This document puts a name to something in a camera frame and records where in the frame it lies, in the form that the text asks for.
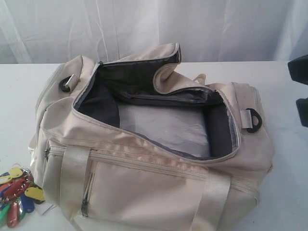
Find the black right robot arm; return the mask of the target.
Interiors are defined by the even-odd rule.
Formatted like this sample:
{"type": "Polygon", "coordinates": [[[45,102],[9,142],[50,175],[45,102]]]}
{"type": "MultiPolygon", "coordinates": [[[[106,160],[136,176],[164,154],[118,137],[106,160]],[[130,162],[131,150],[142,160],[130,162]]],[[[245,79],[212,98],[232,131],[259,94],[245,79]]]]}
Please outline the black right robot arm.
{"type": "MultiPolygon", "coordinates": [[[[295,58],[288,62],[287,64],[288,71],[290,74],[291,80],[301,86],[308,87],[308,55],[304,55],[298,58],[295,58]]],[[[296,108],[299,115],[300,123],[303,127],[308,127],[308,97],[301,97],[296,100],[296,108]]]]}

